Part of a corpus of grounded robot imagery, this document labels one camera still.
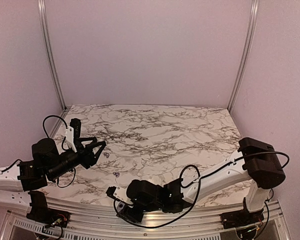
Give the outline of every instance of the marble surface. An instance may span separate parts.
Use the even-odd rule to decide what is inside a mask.
[[[127,187],[133,179],[164,185],[195,164],[204,170],[238,149],[239,132],[223,108],[152,105],[73,105],[65,120],[82,122],[81,137],[95,136],[107,143],[96,165],[79,165],[72,185],[49,183],[42,191],[52,198],[112,206],[110,186]],[[60,126],[55,140],[59,151],[65,134]],[[188,170],[188,176],[195,171]],[[70,183],[72,173],[60,178]],[[250,182],[242,182],[200,200],[197,206],[241,203]]]

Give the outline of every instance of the wire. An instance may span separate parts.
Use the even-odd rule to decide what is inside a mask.
[[[188,166],[186,166],[186,167],[184,167],[184,168],[182,169],[182,171],[180,172],[180,175],[179,175],[179,179],[182,179],[182,176],[183,176],[185,170],[187,170],[188,168],[194,168],[194,169],[196,170],[196,173],[197,173],[198,176],[200,177],[200,172],[199,172],[199,169],[197,168],[197,166],[196,166],[196,165],[193,165],[193,164],[190,164],[190,165],[188,165]],[[182,185],[182,182],[180,182],[180,186],[181,186],[181,188],[183,188],[183,189],[189,187],[190,185],[188,184],[187,186],[183,186],[183,185]]]
[[[64,228],[61,225],[58,225],[61,228],[61,234],[56,240],[60,240],[62,238],[62,235],[64,234]]]
[[[62,148],[62,150],[67,151],[67,150],[69,150],[69,148],[65,149],[65,147],[64,147],[65,141],[66,141],[66,137],[64,137],[63,140],[62,140],[61,148]]]
[[[287,158],[287,161],[286,161],[286,163],[282,166],[282,168],[284,168],[285,166],[287,166],[287,164],[288,164],[289,161],[290,161],[289,155],[286,154],[286,153],[284,153],[284,152],[281,152],[281,151],[262,151],[262,152],[252,153],[252,154],[248,154],[248,155],[244,155],[244,156],[235,158],[235,159],[234,159],[234,162],[237,162],[237,161],[242,160],[242,159],[244,159],[244,158],[254,157],[254,156],[258,156],[258,155],[265,155],[265,154],[277,154],[277,155],[283,155],[283,156],[285,156],[285,157]],[[219,167],[217,170],[215,170],[215,171],[213,171],[213,172],[211,172],[211,173],[209,173],[209,174],[207,174],[207,175],[205,175],[205,176],[200,177],[200,180],[201,180],[201,179],[205,179],[205,178],[207,178],[207,177],[210,177],[210,176],[212,176],[213,174],[216,174],[217,172],[219,172],[220,170],[224,169],[225,167],[227,167],[227,166],[229,166],[229,165],[231,165],[231,164],[233,164],[233,161],[229,161],[229,162],[226,163],[225,165]],[[182,184],[181,184],[181,188],[186,189],[186,188],[190,187],[190,186],[191,186],[192,184],[194,184],[194,183],[195,183],[195,182],[192,181],[192,182],[190,182],[190,183],[189,183],[188,185],[186,185],[186,186],[182,186]]]
[[[57,185],[59,188],[64,189],[64,188],[66,188],[66,187],[69,187],[69,186],[74,182],[77,171],[76,171],[75,168],[74,168],[73,170],[74,170],[73,178],[72,178],[72,181],[71,181],[68,185],[66,185],[66,186],[59,186],[59,178],[57,178],[57,180],[56,180],[56,185]]]
[[[17,160],[15,160],[10,166],[8,166],[7,168],[1,170],[0,172],[1,172],[1,173],[4,173],[4,172],[8,171],[8,170],[9,170],[10,168],[12,168],[18,161],[22,162],[22,160],[17,159]]]
[[[261,219],[259,218],[259,222],[260,222],[260,225],[259,225],[259,228],[262,227],[264,225],[264,223],[261,221]]]
[[[49,116],[46,116],[45,119],[44,119],[43,122],[42,122],[42,127],[43,127],[43,131],[44,131],[44,133],[45,133],[45,135],[46,135],[46,137],[47,137],[48,139],[49,139],[50,137],[49,137],[49,135],[48,135],[48,133],[47,133],[46,126],[45,126],[45,122],[46,122],[46,120],[49,119],[49,118],[57,118],[57,119],[60,119],[60,120],[64,123],[65,128],[66,128],[66,129],[68,128],[68,125],[67,125],[66,121],[65,121],[62,117],[60,117],[60,116],[58,116],[58,115],[49,115]]]
[[[267,202],[270,202],[270,200],[273,199],[274,195],[275,195],[275,191],[274,191],[273,188],[271,188],[270,192],[272,192],[272,195],[271,195],[271,197],[269,199],[266,200]]]
[[[63,215],[63,214],[58,214],[57,216],[62,216],[62,217],[63,217],[63,221],[64,221],[64,222],[67,221],[67,218],[65,217],[65,215]]]
[[[262,151],[262,152],[256,152],[256,153],[252,153],[252,154],[248,154],[248,155],[244,155],[241,157],[236,158],[234,161],[239,161],[241,159],[244,158],[249,158],[249,157],[254,157],[254,156],[258,156],[258,155],[265,155],[265,154],[277,154],[277,155],[282,155],[286,157],[286,163],[282,166],[282,168],[284,168],[285,166],[288,165],[288,163],[290,162],[290,157],[288,154],[281,152],[281,151]]]
[[[44,235],[38,236],[38,235],[35,233],[35,228],[33,228],[33,234],[34,234],[34,236],[35,236],[35,239],[44,239],[44,240],[50,240],[50,239],[51,239],[51,237],[49,237],[49,238],[43,238],[43,237],[46,237],[46,236],[44,236]]]
[[[265,204],[265,207],[266,207],[266,210],[267,210],[266,222],[264,224],[264,227],[261,229],[261,231],[259,232],[259,234],[254,239],[257,239],[263,233],[263,231],[266,229],[266,227],[268,225],[268,222],[269,222],[269,215],[270,215],[269,207],[268,207],[267,202],[264,202],[264,204]]]
[[[188,166],[186,166],[184,168],[184,170],[187,169],[187,168],[190,168],[190,167],[195,168],[196,172],[198,173],[198,177],[200,177],[199,169],[195,165],[188,165]],[[195,206],[195,204],[196,204],[196,202],[198,200],[199,193],[200,193],[200,188],[201,188],[201,181],[198,181],[198,190],[196,191],[196,195],[195,195],[194,201],[193,201],[192,205],[190,206],[190,208],[185,213],[183,213],[182,215],[178,216],[177,218],[175,218],[175,219],[173,219],[173,220],[171,220],[169,222],[166,222],[166,223],[158,225],[158,226],[143,226],[143,225],[139,225],[139,224],[136,224],[134,222],[131,222],[131,221],[125,219],[124,217],[122,217],[120,215],[120,213],[118,212],[118,210],[116,208],[116,200],[113,201],[113,208],[114,208],[116,214],[118,215],[118,217],[120,217],[121,219],[123,219],[128,224],[131,224],[131,225],[133,225],[135,227],[144,228],[144,229],[157,229],[157,228],[161,228],[161,227],[167,226],[169,224],[172,224],[175,221],[177,221],[177,220],[181,219],[182,217],[184,217],[185,215],[187,215],[194,208],[194,206]]]

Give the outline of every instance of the white wall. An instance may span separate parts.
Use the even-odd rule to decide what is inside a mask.
[[[292,239],[300,239],[300,0],[260,1],[232,115],[243,136],[290,155],[286,181],[275,192]]]
[[[60,112],[38,2],[0,0],[0,167],[32,160],[31,145],[45,136],[42,120]]]
[[[226,107],[250,0],[47,0],[66,104]]]

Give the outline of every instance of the aluminum frame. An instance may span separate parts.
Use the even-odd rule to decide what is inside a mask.
[[[41,28],[42,28],[42,33],[43,33],[43,38],[44,38],[44,43],[45,43],[45,50],[49,62],[49,67],[51,71],[51,76],[55,88],[55,92],[57,95],[57,99],[60,105],[60,108],[65,111],[69,107],[65,103],[65,99],[62,93],[61,89],[61,84],[59,81],[58,73],[57,73],[57,68],[56,64],[54,61],[53,57],[53,51],[52,51],[52,46],[51,46],[51,41],[50,41],[50,35],[49,35],[49,29],[48,29],[48,20],[47,20],[47,13],[46,13],[46,4],[45,0],[38,0],[38,9],[40,13],[40,21],[41,21]],[[247,29],[247,34],[246,34],[246,39],[244,43],[244,48],[242,52],[242,57],[239,65],[239,69],[235,78],[234,86],[230,95],[230,99],[227,105],[227,110],[231,113],[233,110],[233,107],[235,105],[240,85],[243,80],[243,76],[245,73],[246,65],[247,65],[247,60],[248,56],[252,47],[252,42],[255,34],[255,29],[256,29],[256,23],[257,23],[257,15],[258,15],[258,9],[259,9],[259,0],[252,0],[251,4],[251,10],[250,10],[250,17],[249,17],[249,22],[248,22],[248,29]]]
[[[255,31],[256,31],[258,9],[259,9],[259,0],[252,0],[248,30],[247,30],[247,34],[246,34],[245,43],[244,43],[242,58],[241,58],[239,69],[238,69],[238,72],[237,72],[237,75],[235,78],[235,82],[234,82],[234,86],[233,86],[232,93],[230,96],[230,100],[229,100],[229,103],[227,106],[227,109],[230,114],[232,113],[232,110],[236,103],[239,89],[240,89],[240,86],[241,86],[241,83],[242,83],[242,80],[244,77],[244,73],[246,70],[248,56],[251,51],[252,42],[253,42],[253,38],[255,35]]]
[[[175,239],[198,240],[205,237],[218,236],[222,232],[233,231],[223,229],[220,214],[240,210],[242,204],[231,204],[217,207],[195,207],[184,218],[166,227],[157,229],[144,229],[131,226],[122,219],[116,217],[112,207],[98,206],[84,203],[76,203],[66,200],[47,198],[50,208],[69,211],[71,217],[63,239],[104,239],[104,240],[145,240],[145,239]],[[290,240],[288,228],[278,201],[268,204],[270,221],[274,221],[280,240]],[[144,216],[143,224],[148,226],[168,222],[178,216],[162,212],[151,212]],[[25,214],[19,211],[8,212],[0,233],[0,240],[9,240],[14,226],[29,231],[41,232],[43,224],[25,218]],[[49,228],[47,236],[58,236],[60,229]]]
[[[54,60],[54,55],[51,47],[51,41],[49,36],[49,29],[48,29],[48,21],[47,21],[47,13],[46,13],[46,4],[45,0],[38,0],[38,8],[39,8],[39,15],[40,15],[40,23],[41,23],[41,30],[43,33],[43,39],[45,44],[46,55],[48,58],[48,63],[51,71],[52,81],[55,88],[56,96],[62,111],[67,109],[65,99],[61,90],[61,85],[57,73],[57,68]]]

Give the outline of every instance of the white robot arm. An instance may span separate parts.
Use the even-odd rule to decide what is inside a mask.
[[[50,115],[45,120],[50,117],[60,119],[59,116]],[[67,143],[68,149],[59,153],[53,139],[43,138],[32,145],[33,160],[18,159],[9,167],[0,168],[0,206],[25,211],[28,213],[27,218],[49,226],[58,223],[65,227],[67,221],[64,219],[68,219],[69,213],[48,208],[45,195],[35,190],[47,186],[47,179],[56,182],[60,176],[79,164],[86,169],[95,165],[106,142],[98,141],[96,137],[80,137],[81,121],[77,118],[71,120],[70,126],[62,118],[61,120],[66,126],[66,137],[63,141]]]
[[[221,218],[225,229],[258,222],[264,219],[264,202],[270,190],[286,178],[277,155],[284,155],[288,160],[289,156],[248,137],[240,140],[239,145],[238,151],[217,165],[203,172],[196,168],[199,175],[196,179],[183,178],[183,171],[178,179],[164,186],[135,179],[126,189],[109,187],[107,195],[121,202],[119,206],[122,207],[116,209],[118,217],[136,226],[142,221],[144,212],[179,213],[216,191],[252,179],[248,195],[243,200],[243,210],[223,213]]]

